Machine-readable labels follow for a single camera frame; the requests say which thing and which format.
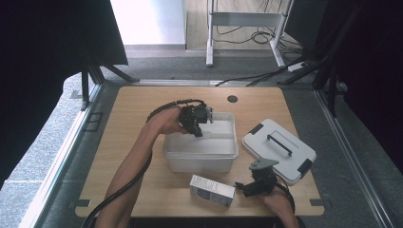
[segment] white metal stand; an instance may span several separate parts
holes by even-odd
[[[278,67],[285,67],[284,61],[278,51],[278,41],[281,37],[288,12],[291,9],[292,0],[289,0],[283,13],[266,12],[219,12],[214,11],[214,0],[210,1],[210,11],[208,13],[208,40],[206,50],[206,65],[213,66],[213,27],[269,27],[276,28],[276,37],[270,41],[270,46],[275,55]]]

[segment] white plastic container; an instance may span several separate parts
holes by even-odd
[[[231,113],[215,112],[213,123],[200,124],[202,137],[174,133],[165,136],[163,155],[173,172],[229,172],[239,154]]]

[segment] storage box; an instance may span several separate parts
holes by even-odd
[[[229,207],[234,198],[235,187],[193,175],[190,194]]]
[[[303,178],[317,158],[311,147],[270,119],[259,123],[242,143],[255,158],[278,161],[273,170],[290,185]]]
[[[231,113],[216,112],[213,123],[200,124],[202,137],[166,135],[163,155],[173,172],[229,172],[239,154],[235,120]]]

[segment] black curtain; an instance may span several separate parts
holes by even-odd
[[[0,186],[57,105],[64,80],[88,58],[127,65],[109,1],[1,3]]]
[[[367,0],[336,57],[345,101],[403,171],[403,10]]]

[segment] table top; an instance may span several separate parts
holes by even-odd
[[[228,102],[229,96],[238,101]],[[133,217],[262,217],[272,216],[262,202],[246,198],[236,191],[229,208],[190,195],[192,175],[234,185],[235,181],[254,180],[249,170],[255,160],[242,146],[242,138],[257,124],[272,119],[297,136],[287,103],[275,87],[209,87],[209,86],[126,86],[119,91],[106,124],[80,200],[90,200],[88,207],[76,207],[76,214],[86,217],[104,199],[116,170],[130,151],[147,116],[157,107],[184,99],[199,99],[214,108],[214,112],[230,112],[236,124],[239,155],[228,173],[174,173],[163,156],[161,135],[153,147],[153,160],[144,175],[142,189],[132,212]],[[296,215],[318,216],[324,207],[312,201],[320,200],[311,171],[290,191],[296,202]]]

